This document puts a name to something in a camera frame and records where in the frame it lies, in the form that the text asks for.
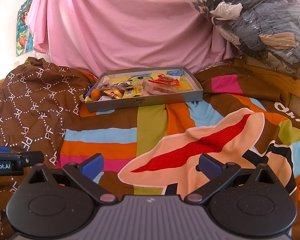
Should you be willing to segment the plastic bag of clothes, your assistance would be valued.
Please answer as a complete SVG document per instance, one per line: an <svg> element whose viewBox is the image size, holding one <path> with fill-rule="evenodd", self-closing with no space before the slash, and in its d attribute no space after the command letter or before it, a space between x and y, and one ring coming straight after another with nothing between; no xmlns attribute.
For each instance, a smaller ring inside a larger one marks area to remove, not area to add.
<svg viewBox="0 0 300 240"><path fill-rule="evenodd" d="M237 50L286 75L300 74L300 0L181 0Z"/></svg>

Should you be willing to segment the small orange mandarin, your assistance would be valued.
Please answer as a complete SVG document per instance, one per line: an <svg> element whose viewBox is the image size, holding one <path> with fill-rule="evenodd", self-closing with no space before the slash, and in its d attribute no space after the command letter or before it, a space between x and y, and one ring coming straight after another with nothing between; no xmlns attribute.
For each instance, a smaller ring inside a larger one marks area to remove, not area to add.
<svg viewBox="0 0 300 240"><path fill-rule="evenodd" d="M91 99L92 100L94 100L94 101L98 101L99 99L100 99L100 97L101 97L101 92L100 92L100 90L99 89L93 89L92 91L91 91L91 93L90 93L90 97L91 97Z"/></svg>

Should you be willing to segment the cartoon wall poster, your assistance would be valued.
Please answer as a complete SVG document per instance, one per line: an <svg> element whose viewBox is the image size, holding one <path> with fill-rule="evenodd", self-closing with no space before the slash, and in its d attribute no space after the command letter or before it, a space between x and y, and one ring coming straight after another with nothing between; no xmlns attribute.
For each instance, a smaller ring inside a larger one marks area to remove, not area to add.
<svg viewBox="0 0 300 240"><path fill-rule="evenodd" d="M26 24L26 18L33 0L26 0L17 14L15 32L15 55L16 57L33 50L33 37Z"/></svg>

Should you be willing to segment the gold foil snack packet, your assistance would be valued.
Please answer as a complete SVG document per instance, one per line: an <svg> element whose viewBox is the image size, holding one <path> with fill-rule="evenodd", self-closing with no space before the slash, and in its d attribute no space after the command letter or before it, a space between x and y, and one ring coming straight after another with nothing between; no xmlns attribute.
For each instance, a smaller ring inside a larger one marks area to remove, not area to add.
<svg viewBox="0 0 300 240"><path fill-rule="evenodd" d="M104 94L109 96L111 99L121 99L123 98L123 94L121 93L121 90L117 88L113 89L106 89L103 91Z"/></svg>

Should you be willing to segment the dried tofu snack packet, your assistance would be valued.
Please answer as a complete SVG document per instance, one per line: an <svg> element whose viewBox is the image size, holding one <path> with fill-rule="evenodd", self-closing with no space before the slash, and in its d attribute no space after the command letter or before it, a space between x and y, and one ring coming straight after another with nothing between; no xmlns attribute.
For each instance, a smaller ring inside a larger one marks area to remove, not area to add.
<svg viewBox="0 0 300 240"><path fill-rule="evenodd" d="M158 75L155 80L150 79L142 82L143 89L151 95L179 93L180 90L177 88L179 85L178 79L165 75Z"/></svg>

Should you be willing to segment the yellow snack bar packet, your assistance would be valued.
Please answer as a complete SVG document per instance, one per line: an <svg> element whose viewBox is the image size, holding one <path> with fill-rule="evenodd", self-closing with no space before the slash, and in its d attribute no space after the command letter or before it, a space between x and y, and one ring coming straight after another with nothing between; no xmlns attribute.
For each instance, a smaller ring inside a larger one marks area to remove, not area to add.
<svg viewBox="0 0 300 240"><path fill-rule="evenodd" d="M138 96L142 96L142 86L140 84L127 87L122 98L133 98Z"/></svg>

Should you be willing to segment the brown patterned PF duvet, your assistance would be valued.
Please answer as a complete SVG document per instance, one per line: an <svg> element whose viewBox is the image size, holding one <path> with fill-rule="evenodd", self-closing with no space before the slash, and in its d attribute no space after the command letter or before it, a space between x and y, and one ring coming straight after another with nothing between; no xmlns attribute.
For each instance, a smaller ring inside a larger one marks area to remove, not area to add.
<svg viewBox="0 0 300 240"><path fill-rule="evenodd" d="M79 97L95 82L88 72L29 57L0 87L0 147L41 151L55 168L66 131L79 124Z"/></svg>

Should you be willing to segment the colourful striped cartoon blanket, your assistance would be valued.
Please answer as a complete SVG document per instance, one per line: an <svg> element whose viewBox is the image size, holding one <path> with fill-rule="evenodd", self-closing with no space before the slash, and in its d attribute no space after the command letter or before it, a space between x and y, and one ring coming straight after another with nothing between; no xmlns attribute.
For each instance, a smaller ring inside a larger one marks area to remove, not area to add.
<svg viewBox="0 0 300 240"><path fill-rule="evenodd" d="M64 117L62 143L49 166L104 157L95 181L122 198L126 194L185 197L209 181L198 169L208 154L242 168L268 164L293 198L300 239L300 116L283 102L283 92L252 71L214 67L195 75L202 101L89 113L85 105Z"/></svg>

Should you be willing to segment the pink bed sheet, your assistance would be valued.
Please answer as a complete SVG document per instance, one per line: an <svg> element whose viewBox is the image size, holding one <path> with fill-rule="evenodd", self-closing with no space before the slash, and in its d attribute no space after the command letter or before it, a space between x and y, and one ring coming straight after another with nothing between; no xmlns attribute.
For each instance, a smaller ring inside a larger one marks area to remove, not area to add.
<svg viewBox="0 0 300 240"><path fill-rule="evenodd" d="M26 24L35 51L96 76L168 66L196 73L234 56L231 43L180 0L33 0Z"/></svg>

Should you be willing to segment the grey cardboard tray box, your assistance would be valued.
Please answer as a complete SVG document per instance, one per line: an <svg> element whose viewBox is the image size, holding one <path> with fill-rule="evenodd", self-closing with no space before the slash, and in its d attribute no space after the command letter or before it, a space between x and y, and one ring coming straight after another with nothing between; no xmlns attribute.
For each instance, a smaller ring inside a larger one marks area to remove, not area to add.
<svg viewBox="0 0 300 240"><path fill-rule="evenodd" d="M136 68L103 73L80 100L88 111L197 102L203 88L185 67Z"/></svg>

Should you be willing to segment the clear round cake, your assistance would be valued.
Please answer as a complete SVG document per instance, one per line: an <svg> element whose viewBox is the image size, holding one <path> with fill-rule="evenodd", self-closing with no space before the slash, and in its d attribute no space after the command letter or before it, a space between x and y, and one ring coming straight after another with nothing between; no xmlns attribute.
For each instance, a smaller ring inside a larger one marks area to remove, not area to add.
<svg viewBox="0 0 300 240"><path fill-rule="evenodd" d="M119 83L112 84L111 80L107 80L100 86L100 90L109 90L109 89L118 89L118 90L127 90L133 88L134 86L130 81L122 81Z"/></svg>

